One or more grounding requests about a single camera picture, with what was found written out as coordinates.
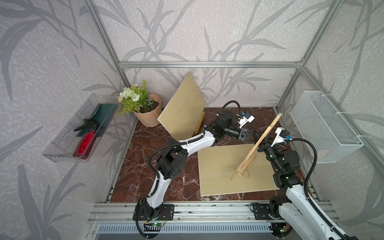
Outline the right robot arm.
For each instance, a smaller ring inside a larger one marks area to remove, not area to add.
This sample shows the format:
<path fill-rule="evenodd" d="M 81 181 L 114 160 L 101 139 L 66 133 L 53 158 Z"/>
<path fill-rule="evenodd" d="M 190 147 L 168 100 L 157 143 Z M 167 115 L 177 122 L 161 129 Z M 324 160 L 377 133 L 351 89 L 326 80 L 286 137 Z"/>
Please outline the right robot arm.
<path fill-rule="evenodd" d="M 274 220 L 270 229 L 277 239 L 295 230 L 303 240 L 351 240 L 310 195 L 308 183 L 312 171 L 304 181 L 296 175 L 300 167 L 298 153 L 278 150 L 293 141 L 285 129 L 279 131 L 274 140 L 262 139 L 257 131 L 253 133 L 255 141 L 261 140 L 258 152 L 265 153 L 274 169 L 274 182 L 282 191 L 282 195 L 271 197 L 268 204 L 250 204 L 255 219 Z"/>

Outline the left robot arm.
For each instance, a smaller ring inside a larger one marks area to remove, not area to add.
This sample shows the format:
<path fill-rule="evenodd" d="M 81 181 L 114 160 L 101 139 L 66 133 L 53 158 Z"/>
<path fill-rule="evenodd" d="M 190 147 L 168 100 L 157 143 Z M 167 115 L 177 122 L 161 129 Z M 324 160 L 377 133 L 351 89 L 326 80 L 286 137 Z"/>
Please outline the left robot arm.
<path fill-rule="evenodd" d="M 204 126 L 203 132 L 195 137 L 169 143 L 155 150 L 148 159 L 149 168 L 156 174 L 148 195 L 141 195 L 135 207 L 133 220 L 151 221 L 160 216 L 166 192 L 171 181 L 178 177 L 189 156 L 213 146 L 224 136 L 246 141 L 250 131 L 245 128 L 255 117 L 241 111 L 237 101 L 227 102 L 216 114 L 216 118 Z"/>

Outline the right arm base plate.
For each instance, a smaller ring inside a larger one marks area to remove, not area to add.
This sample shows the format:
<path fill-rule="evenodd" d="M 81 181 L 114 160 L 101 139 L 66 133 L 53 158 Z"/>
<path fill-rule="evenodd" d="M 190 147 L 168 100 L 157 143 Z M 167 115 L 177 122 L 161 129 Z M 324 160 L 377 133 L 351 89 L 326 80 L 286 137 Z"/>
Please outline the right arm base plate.
<path fill-rule="evenodd" d="M 289 209 L 291 206 L 291 203 L 277 204 L 275 202 L 249 205 L 256 220 L 295 220 L 298 214 Z"/>

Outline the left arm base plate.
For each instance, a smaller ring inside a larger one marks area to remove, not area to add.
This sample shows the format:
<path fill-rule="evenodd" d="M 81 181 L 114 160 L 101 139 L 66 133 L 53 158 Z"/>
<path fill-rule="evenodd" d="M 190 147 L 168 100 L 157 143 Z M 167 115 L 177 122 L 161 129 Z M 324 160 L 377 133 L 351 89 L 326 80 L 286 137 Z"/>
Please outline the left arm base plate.
<path fill-rule="evenodd" d="M 134 221 L 171 221 L 174 218 L 175 205 L 163 204 L 153 209 L 149 205 L 137 205 L 134 211 Z"/>

